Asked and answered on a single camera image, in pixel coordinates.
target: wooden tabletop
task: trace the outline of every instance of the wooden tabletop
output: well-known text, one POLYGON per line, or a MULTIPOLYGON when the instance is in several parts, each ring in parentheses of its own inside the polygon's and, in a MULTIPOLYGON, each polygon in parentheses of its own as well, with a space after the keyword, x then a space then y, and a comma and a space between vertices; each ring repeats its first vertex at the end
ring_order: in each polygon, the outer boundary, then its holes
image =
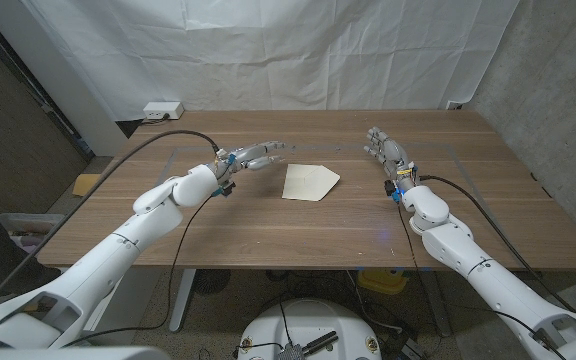
MULTIPOLYGON (((378 126, 406 148, 419 174, 450 179, 483 199, 524 258, 536 269, 576 270, 576 225, 534 181, 492 128, 468 111, 186 112, 181 120, 142 126, 118 156, 172 129, 203 132, 226 149, 268 140, 288 144, 286 160, 235 175, 228 198, 205 206, 186 236, 177 264, 190 268, 414 268, 397 204, 386 197, 382 166, 362 147, 378 126), (341 176, 319 202, 281 198, 287 164, 324 165, 341 176)), ((70 265, 132 215, 134 200, 158 181, 212 161, 205 140, 173 135, 126 161, 40 253, 70 265)), ((521 269, 473 204, 436 181, 426 185, 474 233, 475 241, 510 269, 521 269)), ((195 209, 147 249, 136 265, 169 265, 195 209)), ((404 220, 410 214, 404 212, 404 220)), ((421 268, 445 269, 410 232, 421 268)))

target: white curtain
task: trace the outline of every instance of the white curtain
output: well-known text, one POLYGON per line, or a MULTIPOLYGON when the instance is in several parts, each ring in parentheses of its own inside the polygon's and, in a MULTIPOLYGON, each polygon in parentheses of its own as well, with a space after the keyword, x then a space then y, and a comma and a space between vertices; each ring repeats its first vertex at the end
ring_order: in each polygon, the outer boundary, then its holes
POLYGON ((115 120, 437 109, 472 97, 518 0, 21 0, 115 120))

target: robotic arm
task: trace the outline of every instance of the robotic arm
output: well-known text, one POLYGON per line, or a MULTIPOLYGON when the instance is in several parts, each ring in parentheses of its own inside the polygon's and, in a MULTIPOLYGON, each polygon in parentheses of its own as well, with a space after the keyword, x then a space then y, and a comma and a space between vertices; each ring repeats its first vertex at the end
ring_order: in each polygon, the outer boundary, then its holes
POLYGON ((532 330, 500 315, 533 359, 561 358, 549 345, 563 358, 576 359, 576 313, 544 300, 482 250, 468 226, 450 214, 446 202, 417 184, 416 167, 399 144, 376 127, 367 137, 371 145, 364 149, 384 165, 390 177, 387 194, 414 213, 410 227, 421 235, 426 251, 463 276, 492 309, 521 320, 532 330))
POLYGON ((106 297, 150 245, 175 229, 183 219, 178 207, 193 207, 210 196, 229 195, 232 175, 258 170, 281 156, 267 156, 284 143, 271 141, 227 153, 214 163, 198 165, 182 177, 172 177, 141 195, 135 215, 54 281, 0 305, 0 346, 17 349, 58 349, 76 340, 99 302, 106 297), (44 316, 22 312, 29 305, 50 302, 44 316))

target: power strip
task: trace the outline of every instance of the power strip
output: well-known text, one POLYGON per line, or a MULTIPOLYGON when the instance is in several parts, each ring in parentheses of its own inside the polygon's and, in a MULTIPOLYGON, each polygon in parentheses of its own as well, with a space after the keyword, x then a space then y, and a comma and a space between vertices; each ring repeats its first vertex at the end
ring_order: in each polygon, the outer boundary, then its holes
POLYGON ((184 113, 184 107, 179 101, 149 102, 144 108, 146 119, 159 120, 168 114, 169 119, 179 119, 184 113))

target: black cable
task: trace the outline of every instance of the black cable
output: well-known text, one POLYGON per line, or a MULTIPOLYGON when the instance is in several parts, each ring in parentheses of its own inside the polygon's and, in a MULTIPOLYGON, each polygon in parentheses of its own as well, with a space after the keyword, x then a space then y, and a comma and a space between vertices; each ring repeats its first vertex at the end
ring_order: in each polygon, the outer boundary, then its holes
POLYGON ((6 285, 8 285, 8 283, 15 277, 15 275, 17 275, 17 273, 24 266, 26 266, 26 264, 28 264, 30 259, 34 258, 37 255, 37 253, 39 253, 39 251, 44 246, 46 246, 46 244, 48 244, 48 241, 50 241, 50 239, 52 239, 52 237, 57 233, 57 231, 59 231, 59 229, 61 229, 61 227, 64 226, 64 224, 72 217, 72 215, 77 210, 79 210, 81 205, 83 205, 86 202, 86 200, 88 200, 90 198, 90 196, 95 191, 97 191, 99 186, 101 186, 101 184, 103 184, 103 182, 106 181, 106 179, 108 179, 108 177, 110 175, 112 175, 112 173, 115 172, 115 170, 117 170, 117 168, 119 166, 121 166, 121 164, 123 164, 131 156, 133 156, 135 153, 137 153, 139 150, 143 149, 144 147, 146 147, 148 144, 152 143, 153 141, 161 139, 164 136, 174 135, 174 134, 187 134, 187 135, 199 136, 200 138, 205 139, 210 143, 215 154, 219 151, 219 146, 217 146, 217 144, 210 137, 208 137, 207 135, 204 135, 202 133, 192 131, 192 130, 171 130, 171 131, 162 132, 162 133, 157 134, 157 135, 151 137, 150 139, 144 141, 143 143, 137 145, 134 149, 130 150, 130 152, 128 154, 126 154, 126 156, 124 156, 119 161, 117 161, 117 163, 115 165, 110 167, 110 169, 108 171, 101 174, 101 176, 99 177, 99 180, 97 180, 95 185, 93 185, 92 188, 90 188, 90 190, 88 190, 88 192, 86 193, 86 195, 84 195, 84 197, 81 199, 81 201, 79 201, 77 203, 77 205, 59 223, 57 223, 57 225, 55 225, 52 229, 50 229, 48 234, 46 234, 44 239, 33 249, 33 251, 31 251, 28 255, 26 255, 26 257, 19 263, 19 265, 17 265, 17 267, 15 267, 15 269, 13 271, 11 271, 10 274, 8 274, 8 276, 0 283, 0 293, 3 291, 4 287, 6 287, 6 285))
POLYGON ((438 180, 441 181, 445 184, 448 184, 452 187, 454 187, 455 189, 459 190, 462 194, 466 195, 466 197, 468 199, 470 199, 470 201, 472 201, 473 204, 475 204, 475 206, 477 207, 477 209, 481 212, 481 214, 486 218, 486 220, 488 220, 488 223, 490 224, 490 226, 492 226, 492 228, 495 230, 495 232, 499 235, 499 237, 501 237, 501 240, 503 240, 503 242, 506 244, 506 246, 508 247, 508 249, 510 249, 510 251, 515 255, 515 257, 519 260, 519 262, 521 262, 521 264, 526 268, 526 270, 528 270, 528 272, 530 272, 530 274, 535 278, 535 280, 537 280, 539 282, 539 284, 541 284, 541 286, 544 287, 544 289, 546 289, 546 291, 548 291, 548 293, 550 293, 550 295, 552 295, 555 299, 557 299, 557 301, 559 301, 561 303, 561 305, 563 305, 566 309, 568 309, 569 311, 572 311, 574 313, 576 313, 576 309, 574 307, 572 307, 572 305, 568 304, 566 302, 566 300, 564 300, 563 298, 561 298, 561 296, 557 295, 556 292, 552 291, 548 286, 546 286, 546 284, 544 284, 543 281, 541 281, 541 279, 539 278, 539 276, 537 275, 537 273, 533 270, 533 268, 528 264, 528 262, 521 256, 521 254, 519 253, 519 251, 517 251, 517 249, 515 249, 515 247, 512 245, 512 243, 510 242, 510 240, 508 240, 508 238, 506 237, 506 235, 504 235, 504 233, 501 231, 501 229, 499 229, 499 227, 497 227, 497 224, 495 224, 495 222, 492 220, 492 218, 490 218, 490 216, 488 215, 488 213, 486 212, 486 210, 484 210, 484 208, 479 204, 479 202, 477 201, 477 199, 475 199, 472 195, 470 195, 470 193, 466 190, 464 190, 461 186, 455 184, 454 182, 444 179, 442 177, 439 176, 433 176, 433 175, 422 175, 419 177, 420 181, 424 181, 424 180, 438 180))
POLYGON ((281 346, 281 344, 279 344, 279 343, 263 343, 263 344, 257 344, 257 345, 249 345, 249 346, 235 345, 235 351, 233 352, 232 356, 236 359, 236 358, 237 358, 237 355, 238 355, 238 352, 239 352, 239 351, 238 351, 239 349, 248 350, 248 349, 251 349, 251 348, 254 348, 254 347, 269 346, 269 345, 277 345, 277 346, 279 346, 279 349, 280 349, 280 350, 283 350, 283 349, 284 349, 284 347, 281 346))
POLYGON ((160 327, 164 326, 164 324, 168 320, 168 314, 170 314, 170 304, 172 302, 172 276, 173 276, 173 273, 175 270, 175 264, 177 263, 177 258, 179 258, 179 251, 181 250, 181 244, 183 244, 183 242, 184 242, 184 238, 186 237, 186 233, 188 232, 188 229, 190 228, 190 224, 192 223, 192 220, 195 218, 195 216, 197 216, 197 214, 199 214, 199 211, 204 207, 204 205, 206 205, 206 203, 210 199, 212 199, 212 197, 209 197, 208 199, 206 199, 206 201, 204 201, 203 204, 201 204, 201 206, 199 206, 197 211, 195 211, 195 213, 192 215, 190 220, 188 220, 188 224, 186 225, 186 229, 184 230, 183 235, 181 235, 181 240, 179 240, 179 245, 177 246, 177 253, 175 254, 175 259, 172 261, 172 265, 170 266, 170 275, 168 275, 168 300, 166 303, 166 315, 164 316, 164 319, 158 325, 155 325, 155 326, 133 326, 133 327, 117 328, 117 329, 111 329, 111 330, 106 330, 106 331, 101 331, 98 333, 86 335, 86 336, 81 337, 77 340, 73 340, 73 341, 69 342, 68 344, 62 346, 62 348, 69 347, 69 346, 74 345, 78 342, 88 340, 88 339, 91 339, 91 338, 94 338, 97 336, 110 334, 110 333, 121 332, 121 331, 130 331, 130 330, 156 330, 156 329, 159 329, 160 327))
POLYGON ((284 305, 281 303, 281 295, 279 295, 279 308, 281 309, 281 316, 284 318, 284 328, 286 328, 286 336, 288 337, 288 343, 292 346, 292 339, 288 333, 288 323, 286 322, 286 313, 284 312, 284 305))
POLYGON ((230 165, 232 165, 231 162, 228 163, 228 166, 226 166, 226 169, 224 170, 224 172, 221 173, 221 175, 217 176, 217 181, 219 181, 219 179, 221 179, 224 175, 226 175, 226 173, 228 172, 228 169, 230 169, 230 165))
POLYGON ((170 114, 165 113, 164 116, 161 119, 154 119, 154 120, 148 120, 148 119, 144 119, 144 121, 139 124, 139 126, 142 125, 155 125, 155 124, 159 124, 162 123, 166 120, 170 119, 170 114))
POLYGON ((510 315, 510 314, 506 314, 504 312, 501 311, 497 311, 497 310, 492 310, 492 309, 485 309, 485 308, 478 308, 478 307, 471 307, 471 306, 463 306, 463 305, 456 305, 456 304, 450 304, 447 302, 443 302, 444 304, 448 305, 448 306, 453 306, 453 307, 457 307, 457 308, 462 308, 462 309, 467 309, 467 310, 476 310, 476 311, 485 311, 485 312, 491 312, 491 313, 495 313, 497 315, 501 315, 504 317, 507 317, 511 320, 516 321, 519 325, 523 326, 524 328, 526 328, 526 330, 528 330, 534 338, 536 338, 537 340, 541 340, 550 351, 554 352, 557 356, 559 356, 560 359, 562 360, 566 360, 566 358, 561 355, 559 353, 559 351, 557 351, 557 349, 555 349, 554 346, 552 346, 552 344, 550 344, 550 342, 548 341, 548 339, 546 339, 545 337, 541 337, 539 336, 539 334, 537 334, 533 329, 530 328, 530 326, 526 325, 523 321, 517 319, 516 317, 510 315))
POLYGON ((197 354, 197 355, 198 355, 197 358, 198 358, 199 360, 201 360, 201 352, 202 352, 202 351, 205 351, 206 354, 208 354, 208 360, 212 360, 212 354, 211 354, 210 351, 208 351, 208 349, 206 349, 206 348, 201 348, 201 349, 199 349, 199 352, 198 352, 198 354, 197 354))

